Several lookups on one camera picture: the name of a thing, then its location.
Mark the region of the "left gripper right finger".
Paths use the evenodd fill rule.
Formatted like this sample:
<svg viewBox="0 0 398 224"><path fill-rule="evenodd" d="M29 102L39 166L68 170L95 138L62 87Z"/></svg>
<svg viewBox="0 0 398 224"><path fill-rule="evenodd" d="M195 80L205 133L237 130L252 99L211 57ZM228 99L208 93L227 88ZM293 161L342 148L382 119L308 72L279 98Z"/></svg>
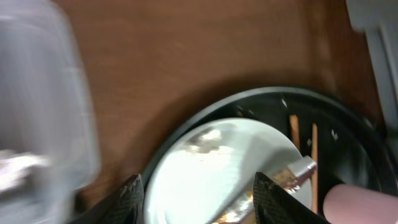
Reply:
<svg viewBox="0 0 398 224"><path fill-rule="evenodd" d="M262 172L256 172L253 203L257 224L330 224Z"/></svg>

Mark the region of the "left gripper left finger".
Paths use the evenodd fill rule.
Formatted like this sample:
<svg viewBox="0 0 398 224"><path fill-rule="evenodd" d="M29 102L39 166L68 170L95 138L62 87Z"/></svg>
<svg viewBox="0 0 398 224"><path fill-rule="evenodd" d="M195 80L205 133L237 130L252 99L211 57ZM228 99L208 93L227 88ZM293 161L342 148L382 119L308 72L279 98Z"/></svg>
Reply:
<svg viewBox="0 0 398 224"><path fill-rule="evenodd" d="M140 224L144 186L140 174L130 176L121 186L69 224Z"/></svg>

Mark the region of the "brown gold snack wrapper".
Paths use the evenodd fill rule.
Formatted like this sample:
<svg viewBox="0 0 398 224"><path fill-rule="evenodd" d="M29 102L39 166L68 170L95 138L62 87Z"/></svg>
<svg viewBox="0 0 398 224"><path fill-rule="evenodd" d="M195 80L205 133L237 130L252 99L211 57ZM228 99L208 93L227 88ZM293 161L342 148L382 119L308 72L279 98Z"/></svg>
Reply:
<svg viewBox="0 0 398 224"><path fill-rule="evenodd" d="M271 180L282 187L288 194L300 190L303 183L312 176L317 163L309 156L305 156L290 163L285 168L271 175ZM253 187L245 190L236 197L213 221L213 224L255 223L254 191Z"/></svg>

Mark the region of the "grey plate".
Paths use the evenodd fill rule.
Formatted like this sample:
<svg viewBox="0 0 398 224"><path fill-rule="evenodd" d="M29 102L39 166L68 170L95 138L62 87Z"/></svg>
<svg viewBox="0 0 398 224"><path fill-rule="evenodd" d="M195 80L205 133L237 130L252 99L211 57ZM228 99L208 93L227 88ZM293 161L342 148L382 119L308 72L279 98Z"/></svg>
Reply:
<svg viewBox="0 0 398 224"><path fill-rule="evenodd" d="M206 128L221 131L219 149L207 154L187 151L184 143ZM213 223L236 197L253 187L256 172L271 177L303 157L288 137L260 121L226 118L205 123L180 137L161 157L147 186L144 221ZM292 196L311 207L310 178Z"/></svg>

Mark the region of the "white tissue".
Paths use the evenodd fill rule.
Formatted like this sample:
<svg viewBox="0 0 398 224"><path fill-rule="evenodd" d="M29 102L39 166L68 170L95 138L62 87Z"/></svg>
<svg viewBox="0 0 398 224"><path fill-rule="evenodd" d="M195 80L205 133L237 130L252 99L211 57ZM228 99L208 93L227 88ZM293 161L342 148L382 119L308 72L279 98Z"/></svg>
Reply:
<svg viewBox="0 0 398 224"><path fill-rule="evenodd" d="M207 154L218 150L221 144L222 134L219 129L206 128L188 139L184 146L193 153Z"/></svg>

